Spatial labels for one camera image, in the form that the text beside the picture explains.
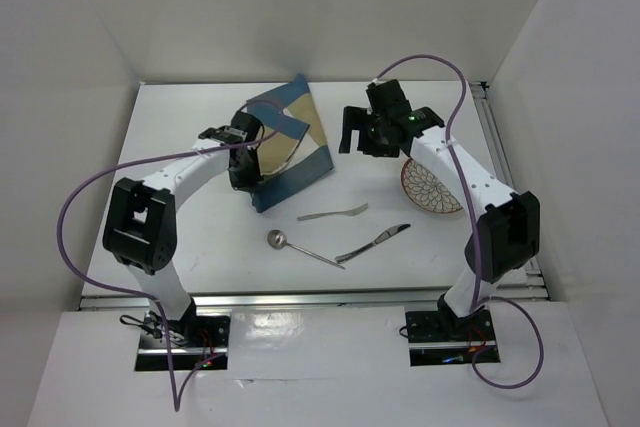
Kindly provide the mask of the silver table knife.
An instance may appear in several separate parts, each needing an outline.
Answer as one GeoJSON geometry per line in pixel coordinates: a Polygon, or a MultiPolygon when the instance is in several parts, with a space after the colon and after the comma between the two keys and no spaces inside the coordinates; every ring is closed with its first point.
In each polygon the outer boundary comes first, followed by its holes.
{"type": "Polygon", "coordinates": [[[377,245],[389,240],[395,235],[409,229],[411,227],[410,224],[399,224],[385,229],[379,236],[377,236],[373,241],[365,244],[362,247],[359,247],[351,252],[346,254],[339,255],[335,258],[335,262],[338,264],[343,264],[352,260],[353,258],[367,252],[368,250],[376,247],[377,245]]]}

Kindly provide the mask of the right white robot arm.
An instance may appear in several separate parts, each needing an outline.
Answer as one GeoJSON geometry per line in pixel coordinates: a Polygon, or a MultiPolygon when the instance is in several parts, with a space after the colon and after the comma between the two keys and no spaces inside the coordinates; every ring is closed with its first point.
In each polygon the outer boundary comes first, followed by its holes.
{"type": "Polygon", "coordinates": [[[343,110],[340,153],[349,153],[356,136],[355,147],[365,155],[405,154],[430,171],[470,218],[467,265],[437,303],[438,331],[448,339],[460,338],[496,284],[538,254],[540,202],[533,193],[517,193],[495,178],[450,135],[434,110],[413,109],[398,81],[371,83],[366,94],[368,107],[343,110]]]}

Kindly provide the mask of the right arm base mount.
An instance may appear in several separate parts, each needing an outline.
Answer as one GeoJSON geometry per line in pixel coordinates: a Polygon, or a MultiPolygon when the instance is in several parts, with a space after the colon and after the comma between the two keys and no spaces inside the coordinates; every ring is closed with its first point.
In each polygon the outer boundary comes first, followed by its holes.
{"type": "Polygon", "coordinates": [[[398,333],[407,340],[410,365],[445,366],[477,363],[499,363],[500,354],[487,309],[480,311],[470,323],[447,330],[435,311],[409,311],[405,325],[398,333]]]}

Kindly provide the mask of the silver spoon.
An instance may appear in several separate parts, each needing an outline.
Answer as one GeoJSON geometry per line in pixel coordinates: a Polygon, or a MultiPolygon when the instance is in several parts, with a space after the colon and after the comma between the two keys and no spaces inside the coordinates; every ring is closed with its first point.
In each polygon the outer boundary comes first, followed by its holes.
{"type": "Polygon", "coordinates": [[[338,269],[344,270],[345,267],[342,266],[341,264],[330,260],[326,257],[323,257],[315,252],[312,252],[304,247],[301,247],[299,245],[293,244],[288,240],[288,237],[286,236],[286,234],[281,231],[281,230],[277,230],[277,229],[273,229],[270,230],[267,234],[266,234],[266,241],[268,243],[268,245],[270,247],[272,247],[275,250],[283,250],[285,248],[290,248],[293,249],[303,255],[306,255],[310,258],[313,258],[315,260],[318,260],[322,263],[331,265],[333,267],[336,267],[338,269]]]}

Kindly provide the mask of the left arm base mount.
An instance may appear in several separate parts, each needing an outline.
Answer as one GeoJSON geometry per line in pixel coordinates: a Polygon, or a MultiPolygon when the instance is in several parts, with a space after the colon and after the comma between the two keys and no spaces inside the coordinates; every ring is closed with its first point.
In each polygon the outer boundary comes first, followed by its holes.
{"type": "MultiPolygon", "coordinates": [[[[142,319],[121,315],[119,322],[140,331],[135,371],[168,370],[166,339],[160,321],[147,312],[142,319]]],[[[184,335],[171,331],[171,349],[176,371],[190,371],[207,360],[202,370],[226,370],[231,327],[229,315],[199,316],[195,326],[184,335]]]]}

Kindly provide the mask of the floral patterned ceramic plate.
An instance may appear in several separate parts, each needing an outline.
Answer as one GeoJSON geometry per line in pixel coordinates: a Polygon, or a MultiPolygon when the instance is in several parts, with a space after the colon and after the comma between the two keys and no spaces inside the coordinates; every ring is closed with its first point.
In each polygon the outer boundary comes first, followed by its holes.
{"type": "Polygon", "coordinates": [[[463,210],[461,203],[428,169],[408,159],[400,173],[402,190],[409,200],[432,214],[448,215],[463,210]]]}

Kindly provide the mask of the blue beige checked placemat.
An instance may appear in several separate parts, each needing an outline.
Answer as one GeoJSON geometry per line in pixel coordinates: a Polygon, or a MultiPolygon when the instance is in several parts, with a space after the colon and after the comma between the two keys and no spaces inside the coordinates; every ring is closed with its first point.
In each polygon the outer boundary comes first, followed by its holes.
{"type": "Polygon", "coordinates": [[[256,212],[266,212],[333,170],[325,131],[303,75],[254,97],[246,112],[261,121],[269,138],[257,147],[263,181],[251,194],[256,212]]]}

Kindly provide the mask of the silver fork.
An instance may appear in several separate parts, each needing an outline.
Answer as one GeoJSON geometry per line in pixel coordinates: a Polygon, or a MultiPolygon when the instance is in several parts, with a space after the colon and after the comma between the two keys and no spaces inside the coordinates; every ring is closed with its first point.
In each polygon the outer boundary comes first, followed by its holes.
{"type": "Polygon", "coordinates": [[[320,212],[320,213],[302,215],[302,216],[299,216],[297,220],[299,222],[306,222],[306,221],[316,220],[316,219],[330,217],[330,216],[354,217],[365,212],[368,209],[368,207],[369,205],[367,203],[364,203],[363,205],[360,205],[352,209],[347,209],[347,210],[320,212]]]}

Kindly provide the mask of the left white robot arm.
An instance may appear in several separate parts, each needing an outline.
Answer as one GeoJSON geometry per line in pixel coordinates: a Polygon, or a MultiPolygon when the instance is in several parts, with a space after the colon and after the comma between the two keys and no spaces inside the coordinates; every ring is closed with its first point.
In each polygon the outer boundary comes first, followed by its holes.
{"type": "Polygon", "coordinates": [[[154,297],[151,317],[176,346],[193,341],[198,326],[195,301],[173,264],[177,212],[221,174],[229,175],[235,190],[254,190],[263,177],[253,143],[264,133],[258,118],[238,112],[228,125],[199,134],[189,156],[141,180],[124,177],[113,187],[103,247],[126,266],[143,293],[154,297]]]}

